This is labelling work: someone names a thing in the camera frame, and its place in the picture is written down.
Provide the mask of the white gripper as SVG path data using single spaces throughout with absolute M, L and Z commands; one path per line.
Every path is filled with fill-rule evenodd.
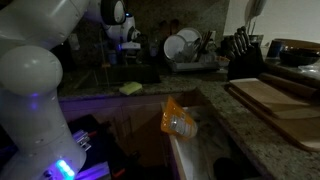
M 126 42 L 121 44 L 121 52 L 124 57 L 136 56 L 141 50 L 141 44 L 137 42 Z

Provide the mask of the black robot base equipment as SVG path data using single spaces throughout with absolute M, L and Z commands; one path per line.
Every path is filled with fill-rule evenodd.
M 143 180 L 143 167 L 138 163 L 140 154 L 126 155 L 108 131 L 110 124 L 99 123 L 92 115 L 85 115 L 68 123 L 73 135 L 82 133 L 87 159 L 76 180 Z

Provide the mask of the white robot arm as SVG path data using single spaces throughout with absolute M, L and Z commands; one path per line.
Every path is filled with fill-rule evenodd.
M 0 120 L 18 151 L 1 180 L 73 180 L 87 154 L 73 138 L 57 97 L 63 69 L 51 52 L 83 15 L 125 22 L 123 0 L 13 0 L 0 11 Z

